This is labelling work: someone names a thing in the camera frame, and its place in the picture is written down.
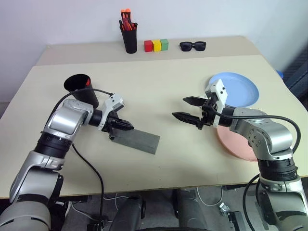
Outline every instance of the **green block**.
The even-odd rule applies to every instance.
[[[161,51],[167,51],[168,50],[168,40],[161,39],[160,43],[162,44]]]

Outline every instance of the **table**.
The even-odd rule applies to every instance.
[[[160,53],[143,52],[142,43],[136,54],[124,53],[119,42],[48,47],[0,120],[0,197],[9,196],[11,183],[34,149],[49,113],[67,93],[65,79],[78,73],[89,75],[95,88],[122,95],[126,107],[118,112],[120,118],[160,136],[152,155],[113,143],[95,127],[81,128],[74,143],[101,173],[105,192],[239,184],[259,172],[256,162],[230,155],[214,128],[198,130],[171,114],[184,111],[201,116],[199,108],[182,98],[201,95],[208,80],[225,71],[256,84],[260,97],[252,108],[291,118],[301,127],[302,142],[294,160],[298,174],[307,176],[308,114],[275,70],[244,37],[198,40],[207,42],[205,52],[182,52],[179,40],[170,40],[169,50]],[[96,95],[100,103],[106,99]],[[295,139],[292,126],[281,123]],[[95,173],[72,150],[60,173],[64,176],[61,195],[100,193]]]

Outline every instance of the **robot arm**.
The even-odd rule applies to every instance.
[[[49,119],[34,150],[30,151],[11,189],[12,203],[0,216],[0,231],[48,231],[51,228],[47,208],[60,194],[61,170],[65,155],[79,128],[93,125],[109,133],[113,128],[130,130],[134,127],[119,119],[117,111],[124,107],[118,94],[110,96],[102,110],[81,101],[68,99]]]
[[[191,105],[202,108],[201,119],[184,112],[173,115],[183,122],[196,125],[199,129],[202,129],[203,125],[214,127],[221,125],[244,136],[258,160],[262,186],[258,197],[265,221],[276,225],[281,231],[307,230],[308,204],[293,161],[290,131],[269,118],[219,117],[213,109],[228,116],[266,115],[255,109],[224,107],[227,93],[220,79],[206,89],[206,96],[208,99],[198,97],[183,99]]]

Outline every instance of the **sunglasses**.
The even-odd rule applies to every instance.
[[[206,42],[181,42],[180,47],[182,51],[190,51],[193,47],[196,51],[204,51],[206,46]]]

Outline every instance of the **black cup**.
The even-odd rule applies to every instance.
[[[122,30],[122,37],[125,45],[125,50],[128,54],[136,53],[137,51],[137,29]]]
[[[71,76],[64,82],[64,88],[69,92],[74,92],[80,89],[93,89],[90,77],[85,74]],[[73,96],[77,100],[92,104],[94,108],[98,107],[99,103],[93,90],[76,92],[73,93]]]

